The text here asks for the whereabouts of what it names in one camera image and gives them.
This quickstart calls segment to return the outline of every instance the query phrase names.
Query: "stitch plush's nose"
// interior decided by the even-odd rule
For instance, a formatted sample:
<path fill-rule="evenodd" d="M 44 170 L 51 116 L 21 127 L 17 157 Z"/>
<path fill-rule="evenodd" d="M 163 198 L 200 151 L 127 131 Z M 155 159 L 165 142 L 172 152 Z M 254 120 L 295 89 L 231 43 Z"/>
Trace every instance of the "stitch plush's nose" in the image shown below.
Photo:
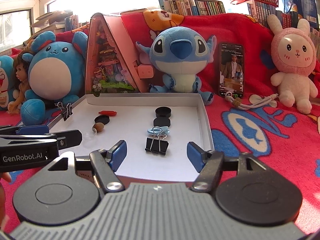
<path fill-rule="evenodd" d="M 192 44 L 188 40 L 177 40 L 170 43 L 171 52 L 179 59 L 185 59 L 192 52 Z"/>

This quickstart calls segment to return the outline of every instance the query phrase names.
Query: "white tray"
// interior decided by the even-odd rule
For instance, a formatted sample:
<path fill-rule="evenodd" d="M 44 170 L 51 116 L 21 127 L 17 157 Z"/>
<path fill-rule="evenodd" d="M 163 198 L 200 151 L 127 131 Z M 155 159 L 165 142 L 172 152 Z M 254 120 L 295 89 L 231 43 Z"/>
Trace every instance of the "white tray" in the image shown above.
<path fill-rule="evenodd" d="M 168 106 L 170 135 L 166 155 L 145 151 L 147 129 L 153 127 L 155 109 Z M 193 181 L 198 173 L 187 157 L 187 143 L 195 142 L 204 150 L 213 150 L 208 116 L 199 94 L 184 93 L 134 93 L 85 95 L 73 105 L 73 114 L 64 121 L 60 115 L 50 123 L 50 132 L 78 129 L 84 135 L 90 132 L 94 119 L 102 110 L 113 110 L 116 116 L 104 130 L 91 140 L 83 139 L 79 146 L 60 151 L 73 151 L 76 156 L 88 156 L 97 149 L 109 149 L 119 140 L 127 142 L 127 157 L 117 175 L 161 181 Z"/>

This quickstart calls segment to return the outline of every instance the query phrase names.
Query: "doraemon plush toy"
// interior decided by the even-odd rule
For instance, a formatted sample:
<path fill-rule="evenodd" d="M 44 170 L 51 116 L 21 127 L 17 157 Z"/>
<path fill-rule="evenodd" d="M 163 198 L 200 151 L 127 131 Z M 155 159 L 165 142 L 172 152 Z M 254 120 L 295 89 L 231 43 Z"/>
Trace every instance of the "doraemon plush toy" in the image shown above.
<path fill-rule="evenodd" d="M 7 110 L 8 104 L 14 101 L 13 58 L 0 56 L 0 110 Z"/>
<path fill-rule="evenodd" d="M 215 36 L 206 42 L 196 31 L 181 26 L 161 32 L 151 48 L 137 42 L 136 47 L 142 53 L 141 63 L 151 64 L 165 73 L 164 86 L 151 85 L 150 92 L 199 93 L 205 105 L 211 104 L 213 93 L 200 91 L 201 80 L 196 74 L 213 62 L 216 44 Z"/>
<path fill-rule="evenodd" d="M 31 90 L 25 92 L 26 102 L 21 106 L 21 119 L 25 125 L 39 125 L 45 119 L 43 99 L 73 104 L 84 85 L 88 36 L 76 32 L 72 44 L 57 41 L 53 32 L 41 33 L 32 43 L 35 56 L 24 54 L 30 62 L 28 80 Z"/>

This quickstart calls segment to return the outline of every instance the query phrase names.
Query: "ribbed gray surface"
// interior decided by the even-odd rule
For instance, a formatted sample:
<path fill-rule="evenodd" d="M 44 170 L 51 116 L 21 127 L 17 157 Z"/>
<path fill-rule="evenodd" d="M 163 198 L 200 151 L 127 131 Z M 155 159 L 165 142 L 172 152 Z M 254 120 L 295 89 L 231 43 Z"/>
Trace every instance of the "ribbed gray surface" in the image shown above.
<path fill-rule="evenodd" d="M 23 222 L 10 235 L 16 240 L 297 240 L 304 234 L 293 223 L 257 228 L 236 222 L 209 194 L 194 193 L 184 183 L 132 183 L 124 192 L 108 193 L 78 222 L 52 228 Z"/>

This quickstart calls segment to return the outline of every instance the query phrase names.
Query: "stitch plush toy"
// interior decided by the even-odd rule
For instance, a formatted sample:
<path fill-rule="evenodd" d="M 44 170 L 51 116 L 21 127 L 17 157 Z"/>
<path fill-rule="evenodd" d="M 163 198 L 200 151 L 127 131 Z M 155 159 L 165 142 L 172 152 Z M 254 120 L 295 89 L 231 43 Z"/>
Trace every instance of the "stitch plush toy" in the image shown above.
<path fill-rule="evenodd" d="M 151 48 L 137 42 L 141 63 L 151 64 L 165 73 L 164 86 L 152 86 L 150 92 L 199 93 L 205 105 L 211 104 L 213 93 L 200 91 L 201 80 L 196 74 L 213 62 L 216 44 L 215 36 L 206 42 L 199 33 L 180 26 L 161 32 Z"/>
<path fill-rule="evenodd" d="M 26 102 L 21 107 L 21 119 L 25 125 L 39 125 L 45 118 L 42 99 L 73 104 L 84 85 L 84 57 L 88 37 L 83 32 L 74 34 L 72 44 L 57 41 L 53 32 L 41 33 L 32 43 L 23 59 L 31 62 L 28 80 L 31 90 L 25 92 Z"/>
<path fill-rule="evenodd" d="M 0 57 L 0 110 L 7 110 L 8 103 L 14 101 L 13 58 Z"/>
<path fill-rule="evenodd" d="M 309 38 L 310 24 L 300 19 L 297 28 L 282 29 L 275 15 L 267 18 L 275 34 L 271 43 L 271 57 L 280 71 L 271 77 L 271 84 L 278 87 L 279 101 L 287 107 L 294 103 L 302 114 L 310 114 L 309 96 L 315 98 L 318 89 L 308 78 L 316 65 L 316 49 Z"/>

